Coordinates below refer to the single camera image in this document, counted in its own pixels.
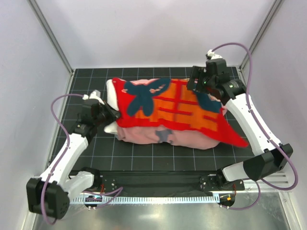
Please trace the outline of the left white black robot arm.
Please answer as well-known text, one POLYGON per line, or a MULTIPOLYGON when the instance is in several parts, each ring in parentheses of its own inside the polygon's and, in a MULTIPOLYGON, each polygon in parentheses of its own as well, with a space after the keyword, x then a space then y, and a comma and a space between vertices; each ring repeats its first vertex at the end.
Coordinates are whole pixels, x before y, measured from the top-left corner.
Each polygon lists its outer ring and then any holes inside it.
POLYGON ((98 169, 83 167, 69 175, 80 155, 88 148, 100 126, 107 126, 120 117, 120 112, 100 99, 83 102, 77 120, 70 130, 64 130, 66 141, 48 168, 26 184, 29 211, 46 218, 62 219, 71 201, 85 192, 94 198, 101 188, 98 169))

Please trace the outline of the white pillow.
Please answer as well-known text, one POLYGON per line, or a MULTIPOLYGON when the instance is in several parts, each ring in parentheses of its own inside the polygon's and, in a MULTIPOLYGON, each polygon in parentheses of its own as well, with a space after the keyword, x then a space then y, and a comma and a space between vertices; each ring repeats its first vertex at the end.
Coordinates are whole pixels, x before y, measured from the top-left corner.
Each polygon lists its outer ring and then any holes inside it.
MULTIPOLYGON (((113 85, 112 79, 106 81, 106 91, 107 91, 107 103, 111 106, 112 109, 119 111, 118 108, 118 101, 117 101, 117 94, 115 87, 113 85)), ((104 127, 104 132, 108 134, 117 135, 118 125, 115 122, 111 123, 104 127)))

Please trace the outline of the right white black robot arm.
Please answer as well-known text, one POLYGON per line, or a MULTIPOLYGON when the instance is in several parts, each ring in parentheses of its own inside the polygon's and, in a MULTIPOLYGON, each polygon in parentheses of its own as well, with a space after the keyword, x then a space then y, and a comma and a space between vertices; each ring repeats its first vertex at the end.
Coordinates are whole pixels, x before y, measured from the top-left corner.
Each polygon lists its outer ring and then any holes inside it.
POLYGON ((216 184, 227 190, 234 181, 251 179, 264 180, 265 177, 282 170, 293 154, 290 144, 282 144, 270 131, 240 79, 230 78, 223 58, 209 59, 205 67, 193 66, 187 89, 198 96, 210 93, 218 98, 235 117, 246 135, 254 154, 253 158, 229 165, 216 174, 216 184))

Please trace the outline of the red cartoon print pillowcase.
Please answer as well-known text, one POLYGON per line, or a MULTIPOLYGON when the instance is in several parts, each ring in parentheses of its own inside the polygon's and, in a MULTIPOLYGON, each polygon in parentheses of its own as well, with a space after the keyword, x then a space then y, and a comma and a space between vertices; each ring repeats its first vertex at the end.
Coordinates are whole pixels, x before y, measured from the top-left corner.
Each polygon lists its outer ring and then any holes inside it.
POLYGON ((228 124, 226 107, 209 94, 187 90, 186 79, 113 78, 121 117, 117 137, 135 144, 169 143, 206 150, 225 143, 245 148, 228 124))

